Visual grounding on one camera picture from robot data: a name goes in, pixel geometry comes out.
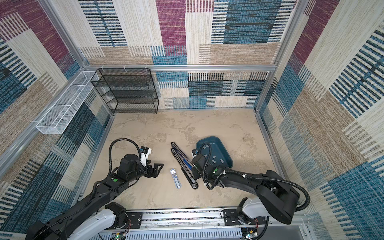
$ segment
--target white wire basket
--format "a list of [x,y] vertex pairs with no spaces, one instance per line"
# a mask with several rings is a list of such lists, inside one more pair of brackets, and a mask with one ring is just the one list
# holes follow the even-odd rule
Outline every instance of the white wire basket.
[[36,128],[42,134],[63,134],[73,116],[92,90],[91,78],[94,78],[93,81],[98,80],[98,75],[94,73],[92,71],[81,72],[47,111],[36,125]]

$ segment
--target beige floor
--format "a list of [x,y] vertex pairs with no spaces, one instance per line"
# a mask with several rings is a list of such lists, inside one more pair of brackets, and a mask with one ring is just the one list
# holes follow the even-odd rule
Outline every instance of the beige floor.
[[[163,209],[179,207],[236,206],[243,197],[252,195],[234,188],[208,190],[202,179],[193,190],[170,152],[172,141],[188,156],[198,140],[217,136],[229,152],[234,170],[265,173],[275,170],[262,133],[251,109],[202,111],[167,111],[157,114],[117,114],[106,143],[92,173],[86,194],[95,181],[108,172],[108,148],[120,137],[134,140],[139,147],[152,148],[149,160],[164,163],[157,178],[140,178],[138,183],[115,199],[127,209]],[[128,153],[137,153],[126,141],[117,142],[112,150],[113,167]],[[182,187],[176,189],[170,170],[176,169]]]

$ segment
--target teal plastic tray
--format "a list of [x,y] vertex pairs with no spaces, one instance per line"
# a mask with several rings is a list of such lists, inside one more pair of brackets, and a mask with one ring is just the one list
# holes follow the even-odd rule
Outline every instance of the teal plastic tray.
[[[209,159],[210,164],[212,164],[213,166],[224,166],[224,167],[232,168],[233,166],[232,158],[229,156],[229,153],[227,152],[223,143],[220,141],[218,137],[210,136],[210,137],[201,139],[196,143],[196,148],[199,150],[200,146],[205,142],[210,143],[212,147],[211,157]],[[208,153],[209,153],[208,146],[201,150],[202,155],[208,155]]]

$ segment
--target striped wall pattern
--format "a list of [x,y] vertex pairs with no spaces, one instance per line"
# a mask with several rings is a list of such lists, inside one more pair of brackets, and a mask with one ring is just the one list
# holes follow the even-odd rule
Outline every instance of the striped wall pattern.
[[310,0],[260,114],[318,239],[384,236],[384,2]]
[[127,46],[112,0],[78,0],[100,46]]
[[37,0],[2,1],[0,154],[78,69]]
[[152,72],[159,109],[253,108],[268,72]]
[[1,231],[25,233],[70,208],[109,119],[93,89],[62,135],[33,139],[1,179]]
[[270,64],[296,0],[52,0],[52,4],[91,65]]

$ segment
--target red wire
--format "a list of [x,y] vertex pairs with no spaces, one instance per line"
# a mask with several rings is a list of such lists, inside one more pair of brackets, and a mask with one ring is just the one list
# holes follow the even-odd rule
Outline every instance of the red wire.
[[257,234],[259,234],[259,222],[257,221],[257,219],[255,218],[256,220],[256,231],[257,231]]
[[125,228],[124,234],[127,234],[129,232],[129,230],[131,229],[131,220],[130,219],[128,219],[128,220],[129,220],[129,225]]

